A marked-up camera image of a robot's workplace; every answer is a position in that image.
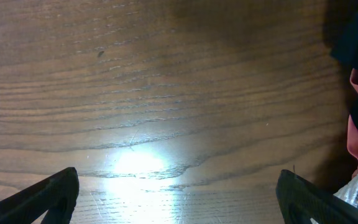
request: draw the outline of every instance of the scratch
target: scratch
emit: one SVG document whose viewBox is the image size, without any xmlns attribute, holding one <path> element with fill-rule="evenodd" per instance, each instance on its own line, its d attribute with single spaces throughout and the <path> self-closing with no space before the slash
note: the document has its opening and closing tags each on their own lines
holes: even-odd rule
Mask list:
<svg viewBox="0 0 358 224">
<path fill-rule="evenodd" d="M 186 202 L 187 202 L 187 197 L 185 196 L 185 201 L 183 202 L 183 204 L 181 205 L 181 208 L 180 208 L 180 214 L 179 214 L 179 217 L 178 217 L 177 224 L 179 224 L 179 222 L 181 220 L 181 215 L 183 213 L 183 207 L 185 206 Z"/>
<path fill-rule="evenodd" d="M 132 146 L 131 146 L 131 144 L 132 144 L 132 141 L 135 139 L 135 137 L 136 137 L 136 134 L 139 132 L 139 128 L 136 130 L 136 132 L 135 132 L 135 134 L 134 134 L 134 137 L 132 137 L 132 139 L 129 141 L 129 148 L 130 149 L 132 149 L 132 151 L 135 151 L 133 148 L 132 148 Z"/>
<path fill-rule="evenodd" d="M 89 194 L 92 196 L 92 199 L 93 199 L 94 203 L 96 204 L 96 207 L 98 208 L 98 212 L 99 212 L 99 216 L 100 216 L 100 218 L 103 218 L 103 217 L 102 217 L 102 214 L 100 214 L 100 208 L 99 208 L 98 203 L 97 203 L 97 202 L 96 202 L 96 200 L 94 199 L 94 196 L 92 195 L 92 193 L 91 193 L 91 192 L 90 192 Z"/>
</svg>

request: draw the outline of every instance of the pink fabric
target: pink fabric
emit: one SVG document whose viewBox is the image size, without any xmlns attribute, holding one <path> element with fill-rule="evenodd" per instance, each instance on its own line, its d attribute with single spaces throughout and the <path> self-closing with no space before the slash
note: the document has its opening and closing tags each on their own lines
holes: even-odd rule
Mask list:
<svg viewBox="0 0 358 224">
<path fill-rule="evenodd" d="M 350 81 L 353 88 L 358 93 L 358 71 L 356 69 L 352 70 Z M 347 150 L 358 160 L 358 130 L 354 126 L 351 116 L 349 116 L 349 121 L 347 123 Z M 358 170 L 353 173 L 352 177 L 355 177 L 357 172 Z"/>
</svg>

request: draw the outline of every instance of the black object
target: black object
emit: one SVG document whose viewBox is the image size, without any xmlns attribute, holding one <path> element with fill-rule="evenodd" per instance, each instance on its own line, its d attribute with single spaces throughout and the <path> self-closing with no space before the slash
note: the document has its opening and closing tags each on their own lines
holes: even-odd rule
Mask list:
<svg viewBox="0 0 358 224">
<path fill-rule="evenodd" d="M 0 224 L 32 223 L 47 210 L 42 224 L 69 223 L 79 190 L 75 168 L 66 168 L 0 201 Z"/>
<path fill-rule="evenodd" d="M 289 170 L 282 170 L 276 188 L 286 224 L 358 224 L 358 209 L 324 192 Z"/>
<path fill-rule="evenodd" d="M 358 70 L 358 12 L 347 25 L 331 55 L 340 62 Z"/>
</svg>

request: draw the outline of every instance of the table surface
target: table surface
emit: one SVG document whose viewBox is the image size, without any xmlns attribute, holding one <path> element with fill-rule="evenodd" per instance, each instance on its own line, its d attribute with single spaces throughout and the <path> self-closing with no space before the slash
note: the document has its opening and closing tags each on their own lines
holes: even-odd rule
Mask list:
<svg viewBox="0 0 358 224">
<path fill-rule="evenodd" d="M 0 200 L 66 167 L 72 223 L 283 223 L 282 169 L 335 191 L 358 2 L 0 0 Z"/>
</svg>

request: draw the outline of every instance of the wooden table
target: wooden table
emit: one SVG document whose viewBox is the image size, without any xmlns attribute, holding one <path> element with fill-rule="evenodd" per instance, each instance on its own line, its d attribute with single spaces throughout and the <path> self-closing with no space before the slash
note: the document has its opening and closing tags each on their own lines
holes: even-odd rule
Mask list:
<svg viewBox="0 0 358 224">
<path fill-rule="evenodd" d="M 0 0 L 0 200 L 66 167 L 72 223 L 283 223 L 282 169 L 337 190 L 358 2 Z"/>
</svg>

